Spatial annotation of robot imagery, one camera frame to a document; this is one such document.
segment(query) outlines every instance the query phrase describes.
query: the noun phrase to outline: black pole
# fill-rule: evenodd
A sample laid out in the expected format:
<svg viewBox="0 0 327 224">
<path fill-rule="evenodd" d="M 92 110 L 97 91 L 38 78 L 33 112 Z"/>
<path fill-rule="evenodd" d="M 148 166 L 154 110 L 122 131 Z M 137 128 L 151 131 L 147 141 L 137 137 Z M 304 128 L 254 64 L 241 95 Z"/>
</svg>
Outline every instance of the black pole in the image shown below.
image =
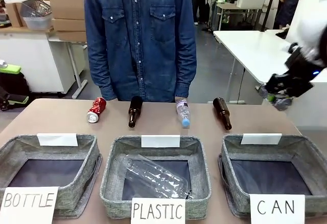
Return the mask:
<svg viewBox="0 0 327 224">
<path fill-rule="evenodd" d="M 265 31 L 265 27 L 266 27 L 266 23 L 267 23 L 267 20 L 268 20 L 269 12 L 270 12 L 270 9 L 271 9 L 272 1 L 273 0 L 270 0 L 269 1 L 268 7 L 267 7 L 267 12 L 266 12 L 266 15 L 265 15 L 265 19 L 264 19 L 264 22 L 262 23 L 262 27 L 261 27 L 261 30 L 260 30 L 261 32 L 264 32 Z"/>
</svg>

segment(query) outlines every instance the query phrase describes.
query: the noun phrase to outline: can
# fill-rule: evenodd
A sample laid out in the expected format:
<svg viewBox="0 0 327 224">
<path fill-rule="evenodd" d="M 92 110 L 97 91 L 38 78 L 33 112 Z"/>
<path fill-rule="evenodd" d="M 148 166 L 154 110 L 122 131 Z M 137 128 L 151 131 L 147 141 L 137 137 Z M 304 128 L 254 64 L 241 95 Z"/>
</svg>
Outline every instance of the can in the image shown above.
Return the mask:
<svg viewBox="0 0 327 224">
<path fill-rule="evenodd" d="M 88 113 L 86 115 L 86 118 L 89 123 L 98 122 L 100 114 L 106 108 L 106 104 L 107 104 L 106 100 L 103 99 L 102 97 L 98 97 L 95 99 L 91 109 L 88 110 Z"/>
</svg>

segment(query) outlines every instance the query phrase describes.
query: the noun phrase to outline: denim shirt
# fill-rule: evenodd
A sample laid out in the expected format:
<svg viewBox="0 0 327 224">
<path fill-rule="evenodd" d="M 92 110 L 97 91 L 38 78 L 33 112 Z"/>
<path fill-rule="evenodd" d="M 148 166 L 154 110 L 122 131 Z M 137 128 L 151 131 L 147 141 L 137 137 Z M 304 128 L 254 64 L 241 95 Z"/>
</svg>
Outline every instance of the denim shirt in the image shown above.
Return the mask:
<svg viewBox="0 0 327 224">
<path fill-rule="evenodd" d="M 106 100 L 172 102 L 196 73 L 191 0 L 84 0 L 91 76 Z"/>
</svg>

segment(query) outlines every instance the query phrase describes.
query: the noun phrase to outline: blue bottle cap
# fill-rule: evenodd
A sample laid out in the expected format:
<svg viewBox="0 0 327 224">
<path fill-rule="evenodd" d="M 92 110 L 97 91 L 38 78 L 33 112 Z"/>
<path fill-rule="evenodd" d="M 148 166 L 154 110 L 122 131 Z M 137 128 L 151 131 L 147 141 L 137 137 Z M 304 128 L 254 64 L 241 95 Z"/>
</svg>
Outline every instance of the blue bottle cap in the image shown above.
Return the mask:
<svg viewBox="0 0 327 224">
<path fill-rule="evenodd" d="M 182 125 L 183 125 L 184 128 L 189 127 L 190 120 L 188 118 L 184 118 L 183 121 L 182 121 Z"/>
</svg>

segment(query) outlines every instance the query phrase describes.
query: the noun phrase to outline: black skirt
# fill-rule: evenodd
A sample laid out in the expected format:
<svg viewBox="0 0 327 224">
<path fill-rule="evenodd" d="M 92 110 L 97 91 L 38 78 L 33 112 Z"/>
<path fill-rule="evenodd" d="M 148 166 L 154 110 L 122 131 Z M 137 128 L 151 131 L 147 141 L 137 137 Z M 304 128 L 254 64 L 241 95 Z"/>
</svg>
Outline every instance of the black skirt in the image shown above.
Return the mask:
<svg viewBox="0 0 327 224">
<path fill-rule="evenodd" d="M 286 26 L 287 24 L 290 25 L 293 20 L 297 4 L 298 0 L 285 0 L 276 17 L 276 22 L 281 26 Z"/>
</svg>

